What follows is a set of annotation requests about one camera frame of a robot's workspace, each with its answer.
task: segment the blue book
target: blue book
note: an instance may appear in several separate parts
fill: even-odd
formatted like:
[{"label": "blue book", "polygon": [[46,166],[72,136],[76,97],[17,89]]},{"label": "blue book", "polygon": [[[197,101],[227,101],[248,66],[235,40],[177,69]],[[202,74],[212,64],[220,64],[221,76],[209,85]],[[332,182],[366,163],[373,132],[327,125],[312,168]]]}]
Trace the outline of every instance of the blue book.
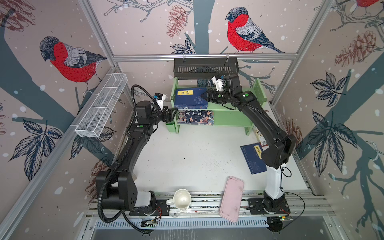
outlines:
[{"label": "blue book", "polygon": [[201,97],[207,88],[181,88],[175,91],[175,107],[178,109],[207,109],[208,102]]},{"label": "blue book", "polygon": [[261,157],[263,149],[260,143],[245,145],[241,146],[240,148],[243,152],[251,174],[266,172],[266,165]]}]

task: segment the black metal basket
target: black metal basket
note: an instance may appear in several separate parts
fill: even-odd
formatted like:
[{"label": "black metal basket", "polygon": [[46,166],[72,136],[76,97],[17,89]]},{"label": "black metal basket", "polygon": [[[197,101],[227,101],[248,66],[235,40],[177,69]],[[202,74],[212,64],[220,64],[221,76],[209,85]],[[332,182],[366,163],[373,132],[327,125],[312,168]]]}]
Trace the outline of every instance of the black metal basket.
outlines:
[{"label": "black metal basket", "polygon": [[178,79],[211,79],[239,72],[237,58],[175,58],[173,72]]}]

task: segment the yellow label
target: yellow label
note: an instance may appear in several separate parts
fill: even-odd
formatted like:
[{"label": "yellow label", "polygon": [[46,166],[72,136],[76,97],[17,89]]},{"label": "yellow label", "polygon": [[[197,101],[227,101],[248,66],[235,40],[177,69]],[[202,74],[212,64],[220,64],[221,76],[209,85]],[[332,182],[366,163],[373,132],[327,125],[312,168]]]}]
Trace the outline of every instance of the yellow label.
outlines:
[{"label": "yellow label", "polygon": [[260,149],[260,146],[256,145],[255,150],[257,152],[257,155],[259,155],[259,158],[261,159],[262,158],[262,150]]},{"label": "yellow label", "polygon": [[193,95],[193,90],[177,91],[177,95]]}]

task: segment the wallpaper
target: wallpaper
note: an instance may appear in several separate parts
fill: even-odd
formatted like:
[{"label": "wallpaper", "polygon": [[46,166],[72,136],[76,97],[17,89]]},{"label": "wallpaper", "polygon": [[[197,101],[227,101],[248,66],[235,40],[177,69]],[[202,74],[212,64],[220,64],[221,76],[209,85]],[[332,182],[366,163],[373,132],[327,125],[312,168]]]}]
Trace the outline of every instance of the wallpaper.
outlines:
[{"label": "wallpaper", "polygon": [[321,0],[91,0],[115,55],[296,52]]},{"label": "wallpaper", "polygon": [[[77,1],[0,0],[0,5],[2,221],[110,66]],[[104,139],[114,138],[117,129],[105,129]],[[112,141],[102,144],[83,145],[112,157]]]},{"label": "wallpaper", "polygon": [[[251,88],[257,78],[263,86],[268,100],[272,99],[281,79],[283,78],[289,64],[289,60],[278,61],[239,61],[239,78],[243,88]],[[150,93],[164,93],[166,101],[173,86],[173,61],[168,62],[121,62],[121,71],[128,77],[128,84],[138,84]],[[179,85],[186,86],[214,86],[212,80],[179,80]],[[135,89],[136,97],[145,97],[139,89]]]},{"label": "wallpaper", "polygon": [[384,14],[337,0],[276,108],[350,239],[384,239]]}]

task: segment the white wire mesh basket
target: white wire mesh basket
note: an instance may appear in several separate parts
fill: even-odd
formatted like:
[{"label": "white wire mesh basket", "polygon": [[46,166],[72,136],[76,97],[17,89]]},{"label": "white wire mesh basket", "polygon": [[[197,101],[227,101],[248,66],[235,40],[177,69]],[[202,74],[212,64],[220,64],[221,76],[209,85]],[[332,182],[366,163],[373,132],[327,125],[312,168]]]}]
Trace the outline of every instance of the white wire mesh basket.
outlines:
[{"label": "white wire mesh basket", "polygon": [[100,136],[125,84],[127,84],[125,74],[111,74],[75,130],[80,137]]}]

